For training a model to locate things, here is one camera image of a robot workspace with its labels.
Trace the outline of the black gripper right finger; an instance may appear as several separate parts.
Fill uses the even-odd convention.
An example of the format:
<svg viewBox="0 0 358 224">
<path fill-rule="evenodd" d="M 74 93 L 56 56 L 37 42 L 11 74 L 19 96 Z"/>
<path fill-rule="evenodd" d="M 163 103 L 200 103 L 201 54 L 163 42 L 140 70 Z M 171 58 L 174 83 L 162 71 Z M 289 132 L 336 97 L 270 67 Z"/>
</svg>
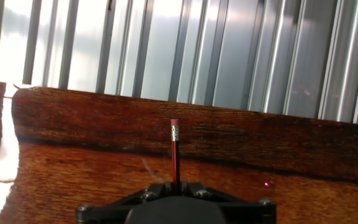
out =
<svg viewBox="0 0 358 224">
<path fill-rule="evenodd" d="M 277 204 L 270 199 L 248 202 L 199 182 L 182 182 L 181 194 L 217 205 L 228 223 L 277 223 Z"/>
</svg>

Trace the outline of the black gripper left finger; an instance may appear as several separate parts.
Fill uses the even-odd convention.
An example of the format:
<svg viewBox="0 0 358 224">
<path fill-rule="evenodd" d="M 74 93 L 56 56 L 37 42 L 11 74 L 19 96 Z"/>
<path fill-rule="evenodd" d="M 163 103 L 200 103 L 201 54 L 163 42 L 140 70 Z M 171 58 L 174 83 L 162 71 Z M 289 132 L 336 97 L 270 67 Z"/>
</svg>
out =
<svg viewBox="0 0 358 224">
<path fill-rule="evenodd" d="M 75 210 L 76 224 L 125 223 L 130 211 L 138 205 L 153 202 L 176 194 L 172 182 L 151 184 L 147 189 L 140 190 L 116 202 L 103 207 L 84 204 Z"/>
</svg>

